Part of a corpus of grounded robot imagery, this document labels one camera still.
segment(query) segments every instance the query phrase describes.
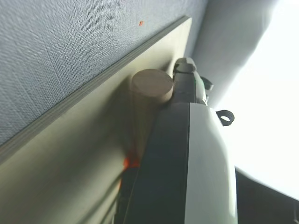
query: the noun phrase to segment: black loop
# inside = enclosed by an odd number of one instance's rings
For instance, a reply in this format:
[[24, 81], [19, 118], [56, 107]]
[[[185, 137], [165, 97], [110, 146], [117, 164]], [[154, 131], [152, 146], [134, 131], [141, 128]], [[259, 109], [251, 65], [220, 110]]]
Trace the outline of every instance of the black loop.
[[235, 119], [235, 116], [231, 111], [222, 110], [222, 111], [217, 111], [216, 114], [218, 115], [219, 120], [221, 121], [223, 126], [230, 126]]

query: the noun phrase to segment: wall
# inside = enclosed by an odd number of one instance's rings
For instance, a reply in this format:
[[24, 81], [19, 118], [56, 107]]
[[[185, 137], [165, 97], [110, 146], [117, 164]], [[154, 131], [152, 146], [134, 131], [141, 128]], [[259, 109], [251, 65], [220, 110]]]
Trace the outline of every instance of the wall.
[[190, 56], [206, 2], [0, 0], [0, 144], [183, 15]]
[[255, 50], [277, 0], [210, 0], [193, 53], [199, 74], [214, 83], [216, 107]]

